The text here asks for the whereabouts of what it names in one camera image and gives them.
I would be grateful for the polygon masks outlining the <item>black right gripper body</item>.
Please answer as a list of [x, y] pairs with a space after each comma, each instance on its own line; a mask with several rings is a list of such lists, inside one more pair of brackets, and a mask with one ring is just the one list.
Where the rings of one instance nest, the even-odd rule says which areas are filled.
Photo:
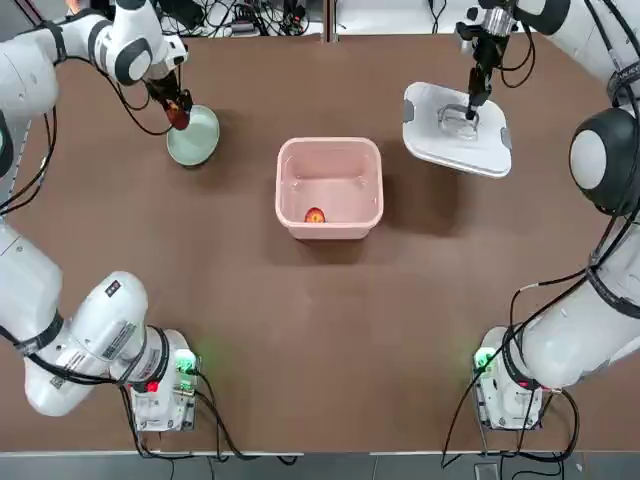
[[482, 71], [499, 69], [509, 42], [508, 36], [480, 34], [474, 43], [473, 58]]

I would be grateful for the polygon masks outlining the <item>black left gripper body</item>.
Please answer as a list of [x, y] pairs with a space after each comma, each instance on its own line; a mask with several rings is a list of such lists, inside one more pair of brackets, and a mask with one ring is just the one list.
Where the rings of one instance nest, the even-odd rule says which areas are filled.
[[181, 88], [174, 70], [162, 78], [145, 78], [144, 85], [149, 96], [158, 103], [177, 103], [179, 100]]

